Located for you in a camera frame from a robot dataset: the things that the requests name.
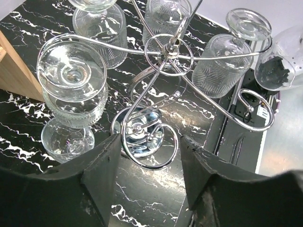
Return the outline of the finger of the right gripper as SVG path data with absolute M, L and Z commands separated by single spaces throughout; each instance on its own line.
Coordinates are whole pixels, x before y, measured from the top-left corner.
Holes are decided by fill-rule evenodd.
M 257 62 L 257 83 L 265 89 L 281 89 L 288 83 L 291 72 L 283 62 L 284 58 L 273 56 Z

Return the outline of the chrome wine glass rack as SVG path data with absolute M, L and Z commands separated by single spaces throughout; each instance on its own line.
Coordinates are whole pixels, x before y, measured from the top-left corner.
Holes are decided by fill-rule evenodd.
M 182 55 L 179 53 L 179 47 L 180 45 L 184 44 L 184 41 L 181 39 L 180 35 L 181 32 L 185 30 L 185 27 L 189 24 L 190 21 L 191 17 L 186 17 L 182 20 L 177 29 L 176 34 L 169 36 L 170 40 L 168 44 L 160 46 L 161 51 L 157 52 L 157 55 L 159 57 L 158 62 L 156 64 L 151 63 L 146 70 L 139 73 L 133 79 L 132 84 L 129 88 L 129 96 L 133 104 L 131 107 L 119 112 L 119 115 L 122 116 L 122 121 L 120 122 L 122 155 L 130 159 L 133 163 L 143 169 L 161 170 L 166 168 L 175 159 L 179 148 L 179 140 L 175 130 L 170 125 L 162 122 L 161 113 L 159 112 L 159 110 L 174 103 L 179 97 L 181 97 L 182 93 L 177 90 L 172 95 L 150 106 L 146 106 L 143 104 L 143 99 L 154 84 L 156 78 L 159 75 L 165 75 L 166 69 L 172 67 L 174 69 L 174 77 L 178 77 L 180 81 L 186 82 L 187 86 L 191 87 L 193 90 L 198 90 L 198 88 L 188 79 L 187 71 L 182 71 L 176 64 L 176 59 L 182 58 Z M 152 55 L 152 52 L 148 51 L 147 49 L 140 51 L 117 47 L 96 39 L 87 38 L 76 34 L 61 34 L 55 36 L 52 39 L 48 40 L 42 46 L 42 48 L 46 44 L 54 44 L 63 41 L 76 41 L 78 43 L 85 43 L 91 47 L 92 45 L 98 45 L 120 52 L 143 55 L 145 58 L 149 58 Z M 161 143 L 153 145 L 153 147 L 148 149 L 148 151 L 146 152 L 141 151 L 139 156 L 136 156 L 130 150 L 132 144 L 127 141 L 127 138 L 129 137 L 127 129 L 131 129 L 132 134 L 134 135 L 139 134 L 142 136 L 141 139 L 137 139 L 134 142 L 135 146 L 139 146 L 142 143 L 152 144 L 157 132 L 162 129 L 168 129 L 174 139 L 174 150 L 171 157 L 166 162 L 159 165 L 149 166 L 147 164 L 144 164 L 143 159 L 150 157 L 154 153 L 156 153 L 161 147 Z

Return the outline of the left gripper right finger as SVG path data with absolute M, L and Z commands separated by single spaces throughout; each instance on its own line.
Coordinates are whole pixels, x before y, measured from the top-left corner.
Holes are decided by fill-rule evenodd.
M 198 227 L 300 227 L 303 173 L 289 170 L 268 177 L 241 169 L 180 139 L 189 209 Z

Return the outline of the ribbed goblet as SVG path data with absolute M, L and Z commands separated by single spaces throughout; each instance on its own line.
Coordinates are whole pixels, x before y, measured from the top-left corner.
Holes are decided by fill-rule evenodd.
M 127 48 L 126 18 L 115 0 L 71 0 L 76 7 L 74 32 L 117 47 Z
M 272 32 L 270 22 L 261 14 L 244 8 L 226 15 L 230 34 L 213 36 L 204 48 L 193 73 L 192 83 L 210 98 L 225 96 L 253 63 L 246 41 L 264 41 Z
M 36 74 L 47 107 L 71 128 L 94 125 L 107 97 L 107 68 L 91 46 L 76 41 L 46 44 L 40 51 Z
M 191 12 L 188 0 L 149 0 L 144 20 L 153 34 L 174 35 L 182 20 Z

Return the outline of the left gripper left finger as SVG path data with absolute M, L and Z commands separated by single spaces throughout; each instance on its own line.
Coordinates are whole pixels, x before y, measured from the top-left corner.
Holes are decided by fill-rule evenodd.
M 39 175 L 1 168 L 1 226 L 108 226 L 120 151 L 120 135 L 114 134 Z

